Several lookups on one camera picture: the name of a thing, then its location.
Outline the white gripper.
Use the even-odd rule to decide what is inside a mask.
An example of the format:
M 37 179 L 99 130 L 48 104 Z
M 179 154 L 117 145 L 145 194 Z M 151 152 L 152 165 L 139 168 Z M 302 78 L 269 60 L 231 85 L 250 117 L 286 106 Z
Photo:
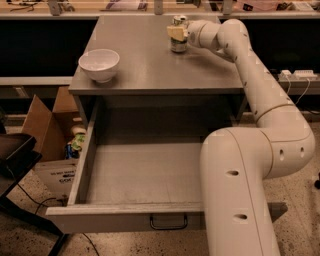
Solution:
M 184 26 L 173 26 L 167 27 L 168 36 L 174 40 L 183 42 L 188 37 L 188 43 L 194 47 L 205 48 L 207 43 L 207 21 L 198 20 L 191 21 L 186 29 Z

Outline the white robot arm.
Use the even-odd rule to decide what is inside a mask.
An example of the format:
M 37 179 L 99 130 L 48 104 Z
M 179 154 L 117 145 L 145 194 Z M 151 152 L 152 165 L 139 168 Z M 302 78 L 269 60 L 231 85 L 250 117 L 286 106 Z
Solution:
M 202 144 L 209 255 L 280 256 L 263 182 L 310 162 L 315 137 L 308 122 L 253 51 L 241 21 L 184 21 L 167 33 L 234 63 L 255 121 L 252 127 L 219 129 Z

